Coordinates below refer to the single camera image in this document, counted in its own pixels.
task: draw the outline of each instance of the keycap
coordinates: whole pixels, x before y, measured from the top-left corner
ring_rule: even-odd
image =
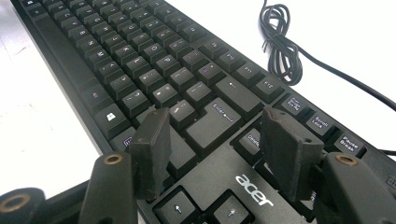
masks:
[[[205,106],[204,111],[204,115],[186,129],[188,142],[201,158],[212,152],[243,123],[241,116],[220,98]]]
[[[131,125],[115,104],[99,111],[93,118],[107,140],[112,139]]]
[[[240,139],[237,139],[235,150],[250,164],[254,165],[262,158],[260,146],[260,133],[255,128],[248,131]]]
[[[238,112],[244,120],[262,110],[262,101],[232,77],[225,77],[214,87],[215,92]]]
[[[154,208],[154,211],[164,224],[191,223],[198,215],[198,210],[183,191]]]
[[[213,214],[218,223],[248,223],[252,216],[233,195],[227,199]]]
[[[186,101],[182,100],[169,109],[171,124],[176,130],[182,130],[192,123],[198,116],[195,109]]]
[[[265,77],[251,90],[267,104],[271,104],[284,91],[280,82],[272,77]]]

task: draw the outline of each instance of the key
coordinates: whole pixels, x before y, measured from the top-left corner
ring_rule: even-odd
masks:
[[[265,77],[251,90],[267,104],[271,104],[284,91],[279,81],[272,77]]]
[[[198,115],[194,108],[186,100],[182,100],[176,105],[172,106],[172,108],[169,110],[169,113],[171,115],[172,126],[179,131],[192,123]]]
[[[141,90],[137,90],[122,98],[121,106],[128,117],[132,119],[151,106],[151,103]]]
[[[250,164],[254,165],[261,157],[259,148],[260,133],[256,129],[247,132],[235,143],[235,150]]]
[[[232,77],[225,77],[217,83],[215,92],[246,121],[252,119],[262,110],[262,101],[259,97]]]
[[[85,90],[81,94],[81,98],[92,115],[113,103],[100,84],[96,84]]]
[[[184,97],[196,109],[209,103],[213,96],[214,94],[212,90],[210,90],[202,81],[199,81],[184,93]]]
[[[113,80],[109,85],[110,94],[116,101],[121,100],[129,93],[132,93],[136,90],[136,85],[127,75],[123,75],[116,80]]]
[[[115,104],[99,111],[93,118],[107,140],[112,139],[131,126]]]
[[[180,95],[169,84],[163,85],[150,96],[152,102],[157,106],[157,108],[170,107],[180,99]]]
[[[204,116],[186,129],[187,140],[201,158],[211,153],[243,123],[241,116],[220,98],[205,106],[204,111]]]
[[[154,210],[164,224],[192,223],[198,216],[198,210],[182,190]]]

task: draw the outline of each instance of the black key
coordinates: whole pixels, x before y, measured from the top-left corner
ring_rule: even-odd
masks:
[[[175,179],[180,179],[197,164],[199,158],[172,127],[170,133],[172,154],[167,170]]]
[[[91,51],[91,55],[88,57],[88,61],[91,68],[94,71],[97,71],[99,68],[105,66],[108,63],[111,63],[113,60],[104,49],[98,49],[95,51]]]
[[[154,68],[163,76],[169,77],[181,68],[180,63],[171,55],[161,58],[154,64]]]
[[[166,49],[170,52],[172,56],[177,59],[180,59],[181,57],[192,51],[189,43],[183,39],[175,41],[174,43],[170,44]]]
[[[87,35],[76,43],[77,48],[80,50],[84,58],[90,56],[90,50],[99,46],[99,43],[93,38],[92,35]]]
[[[130,119],[145,111],[151,103],[142,91],[137,90],[122,98],[121,106]]]
[[[235,150],[250,164],[254,165],[262,158],[260,146],[260,133],[251,129],[235,143]]]
[[[167,200],[154,208],[161,223],[192,223],[198,216],[198,210],[183,191],[180,190],[174,197]]]
[[[182,100],[169,109],[171,124],[176,130],[182,130],[191,124],[198,114],[195,109],[186,101]]]
[[[134,127],[130,127],[129,129],[123,131],[116,137],[114,137],[110,142],[108,142],[114,151],[125,151],[125,149],[131,143],[132,137],[136,130]]]
[[[267,104],[271,104],[284,91],[280,81],[272,77],[265,77],[251,90]]]
[[[156,63],[161,58],[167,55],[166,51],[159,44],[153,44],[142,51],[142,56],[150,64]]]
[[[194,50],[188,54],[186,54],[182,59],[181,59],[181,64],[188,68],[190,71],[195,72],[198,70],[200,67],[204,66],[207,64],[208,60],[205,57],[204,54],[202,54],[198,50]]]
[[[131,45],[124,45],[120,49],[117,49],[113,54],[114,60],[116,60],[116,62],[121,66],[124,66],[138,56],[139,54],[134,51],[134,48],[132,48]]]
[[[114,31],[113,27],[110,25],[105,25],[95,30],[93,36],[101,43],[104,44],[107,39],[111,36],[116,35],[117,33]]]
[[[214,97],[212,90],[210,90],[202,81],[190,87],[184,93],[184,97],[187,101],[198,109],[207,103]]]
[[[149,47],[150,45],[154,44],[154,40],[151,39],[151,37],[143,33],[141,35],[138,35],[132,39],[132,42],[130,42],[132,47],[136,49],[137,52],[142,51],[143,49]]]
[[[151,21],[146,23],[145,26],[142,27],[142,30],[148,33],[150,36],[155,36],[161,31],[166,30],[166,26],[159,20]]]
[[[163,77],[157,72],[157,70],[152,69],[144,75],[140,76],[136,80],[136,84],[139,89],[147,95],[152,93],[153,91],[158,90],[158,88],[165,85],[166,82]]]
[[[253,63],[246,63],[242,67],[238,68],[232,73],[233,77],[236,78],[240,83],[246,87],[251,87],[256,84],[260,79],[263,78],[263,74],[259,68]]]
[[[201,158],[211,153],[243,123],[241,116],[220,98],[205,106],[204,111],[204,116],[186,129],[186,138]]]
[[[85,29],[84,26],[80,25],[77,28],[74,28],[69,32],[69,37],[74,40],[76,43],[78,40],[82,39],[83,37],[90,35],[90,32],[88,32],[87,29]]]
[[[176,104],[180,99],[180,95],[169,84],[163,85],[150,96],[152,102],[157,106],[157,108],[170,107]]]
[[[154,36],[155,42],[159,43],[164,48],[169,46],[171,43],[178,40],[177,34],[173,30],[164,30]]]
[[[116,101],[121,100],[122,98],[136,90],[136,85],[127,75],[123,75],[122,77],[117,78],[116,80],[110,82],[109,85],[109,92]]]
[[[178,11],[174,7],[165,7],[157,13],[158,18],[163,22],[169,22],[178,15]]]
[[[134,23],[123,27],[122,30],[120,31],[120,35],[124,37],[124,39],[128,42],[131,42],[135,37],[141,34],[143,34],[143,31],[140,29],[138,25]]]
[[[209,63],[204,67],[200,68],[196,75],[203,81],[207,86],[212,86],[213,84],[220,81],[225,77],[224,73],[221,71],[218,65],[215,63]]]
[[[212,40],[202,45],[199,50],[211,60],[217,59],[221,54],[227,52],[224,44],[218,40]]]
[[[262,110],[262,101],[233,77],[225,77],[215,85],[215,92],[246,121]]]
[[[191,25],[191,20],[184,15],[179,15],[171,19],[167,24],[178,33],[182,29]]]
[[[181,30],[180,35],[190,43],[205,35],[204,29],[198,24],[192,24]]]
[[[290,113],[296,119],[301,119],[308,111],[308,103],[299,96],[290,95],[277,108]]]
[[[216,63],[226,72],[231,73],[242,66],[245,61],[242,59],[242,55],[238,52],[230,50],[217,58]]]
[[[185,91],[197,82],[195,76],[184,67],[172,74],[167,80],[178,92]]]
[[[111,100],[100,84],[96,84],[85,90],[81,94],[81,98],[92,115],[113,103],[113,100]]]
[[[99,111],[93,118],[107,140],[117,136],[131,125],[115,104]]]
[[[147,73],[149,70],[151,70],[151,67],[149,66],[148,62],[142,56],[139,56],[123,67],[124,71],[128,76],[132,79],[135,80],[141,75]]]
[[[119,78],[123,75],[123,71],[115,62],[108,63],[105,66],[99,68],[97,71],[97,76],[99,80],[105,85],[109,84],[114,79]]]
[[[364,151],[364,144],[357,137],[351,133],[341,133],[337,140],[335,140],[332,146],[326,146],[328,151],[341,151],[356,157]]]
[[[79,27],[80,25],[82,25],[82,24],[77,19],[77,17],[72,17],[72,18],[69,18],[69,19],[61,22],[62,29],[64,29],[64,31],[67,33],[69,31],[73,30],[74,28]]]
[[[216,209],[213,216],[220,224],[249,223],[251,220],[251,214],[233,195]]]
[[[324,115],[322,112],[316,112],[313,114],[305,125],[321,140],[327,140],[335,129],[332,119]]]

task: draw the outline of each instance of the black cable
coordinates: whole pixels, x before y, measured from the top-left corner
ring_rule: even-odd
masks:
[[[301,52],[311,62],[343,78],[363,91],[366,91],[374,96],[374,98],[396,111],[396,103],[391,101],[388,97],[358,81],[356,78],[319,61],[297,44],[287,39],[285,35],[289,30],[290,13],[285,5],[277,4],[267,6],[267,0],[264,0],[260,13],[260,25],[262,33],[266,38],[262,45],[263,50],[265,52],[268,47],[271,48],[268,71],[279,76],[286,84],[290,86],[296,85],[303,76],[303,66],[299,59],[299,52]]]

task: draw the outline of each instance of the computer keyboard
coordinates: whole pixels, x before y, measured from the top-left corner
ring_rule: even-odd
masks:
[[[103,153],[124,151],[147,113],[170,108],[163,194],[138,202],[147,223],[315,222],[312,201],[285,200],[262,159],[264,106],[396,190],[394,161],[164,1],[12,3]],[[49,202],[54,223],[76,221],[85,187]]]

